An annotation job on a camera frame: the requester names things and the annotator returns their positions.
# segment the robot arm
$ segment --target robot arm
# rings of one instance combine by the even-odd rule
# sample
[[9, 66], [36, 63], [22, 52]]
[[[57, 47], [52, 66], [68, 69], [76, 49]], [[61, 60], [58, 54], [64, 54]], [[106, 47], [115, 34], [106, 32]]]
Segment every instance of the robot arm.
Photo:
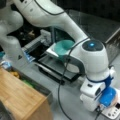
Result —
[[[12, 0], [12, 2], [17, 6], [22, 15], [34, 26], [60, 27], [66, 31], [75, 42], [87, 38], [87, 35], [76, 23], [60, 7], [56, 6], [50, 0]], [[75, 59], [77, 57], [77, 60], [82, 61], [85, 66], [86, 79], [81, 87], [83, 93], [82, 100], [88, 110], [94, 111], [99, 104], [99, 98], [102, 96], [103, 90], [109, 87], [112, 79], [110, 74], [113, 72], [110, 72], [108, 68], [106, 50], [102, 43], [91, 40], [83, 42], [76, 47], [71, 56], [73, 58], [75, 57]]]
[[76, 23], [50, 0], [13, 0], [22, 15], [37, 27], [56, 26], [66, 31], [75, 41], [87, 38]]

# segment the white robot link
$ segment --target white robot link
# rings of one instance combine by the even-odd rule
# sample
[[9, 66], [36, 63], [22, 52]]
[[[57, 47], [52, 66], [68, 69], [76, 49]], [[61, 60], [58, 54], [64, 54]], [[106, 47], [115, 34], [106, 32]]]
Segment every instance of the white robot link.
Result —
[[[37, 27], [57, 26], [66, 31], [75, 42], [88, 38], [76, 23], [50, 0], [0, 0], [0, 45], [6, 53], [5, 59], [18, 66], [27, 63], [17, 38], [8, 36], [23, 25], [20, 13], [12, 11], [15, 4], [29, 23]], [[87, 39], [79, 44], [70, 55], [71, 61], [84, 64], [86, 78], [81, 87], [82, 101], [86, 108], [94, 111], [99, 104], [109, 106], [116, 92], [110, 88], [114, 69], [108, 68], [108, 58], [104, 45]]]

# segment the wire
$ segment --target wire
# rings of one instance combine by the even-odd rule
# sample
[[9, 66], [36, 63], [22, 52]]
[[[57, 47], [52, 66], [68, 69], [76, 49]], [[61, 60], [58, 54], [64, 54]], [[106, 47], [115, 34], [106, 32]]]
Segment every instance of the wire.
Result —
[[99, 111], [99, 112], [97, 113], [97, 115], [96, 115], [96, 117], [95, 117], [95, 120], [98, 119], [98, 117], [101, 115], [101, 113], [102, 113], [102, 111]]
[[42, 10], [44, 10], [45, 12], [47, 12], [48, 14], [50, 14], [50, 15], [53, 15], [53, 16], [57, 16], [57, 15], [61, 15], [61, 14], [63, 14], [63, 13], [65, 13], [65, 11], [63, 11], [63, 12], [60, 12], [60, 13], [51, 13], [51, 12], [49, 12], [49, 11], [47, 11], [46, 9], [44, 9], [40, 4], [38, 4], [38, 2], [35, 0], [35, 2], [36, 2], [36, 4], [42, 9]]
[[66, 72], [66, 70], [67, 70], [67, 66], [68, 66], [68, 63], [69, 63], [69, 61], [70, 61], [70, 58], [69, 58], [69, 57], [70, 57], [71, 52], [74, 50], [74, 48], [75, 48], [77, 45], [79, 45], [80, 43], [86, 41], [87, 39], [88, 39], [88, 38], [85, 38], [84, 40], [82, 40], [82, 41], [76, 43], [76, 44], [70, 49], [69, 54], [68, 54], [68, 56], [67, 56], [67, 58], [66, 58], [65, 69], [64, 69], [64, 71], [63, 71], [63, 74], [62, 74], [61, 79], [60, 79], [60, 82], [59, 82], [59, 87], [58, 87], [58, 103], [59, 103], [59, 106], [60, 106], [60, 108], [61, 108], [63, 114], [64, 114], [69, 120], [72, 120], [72, 119], [71, 119], [71, 118], [67, 115], [67, 113], [64, 111], [64, 109], [63, 109], [63, 107], [62, 107], [62, 104], [61, 104], [61, 101], [60, 101], [60, 87], [61, 87], [61, 81], [63, 81], [65, 72]]

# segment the wooden box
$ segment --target wooden box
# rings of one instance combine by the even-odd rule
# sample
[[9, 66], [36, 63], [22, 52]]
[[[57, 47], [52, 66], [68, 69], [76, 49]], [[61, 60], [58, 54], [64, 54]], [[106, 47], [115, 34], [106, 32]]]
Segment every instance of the wooden box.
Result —
[[0, 100], [15, 120], [53, 120], [47, 98], [2, 68]]

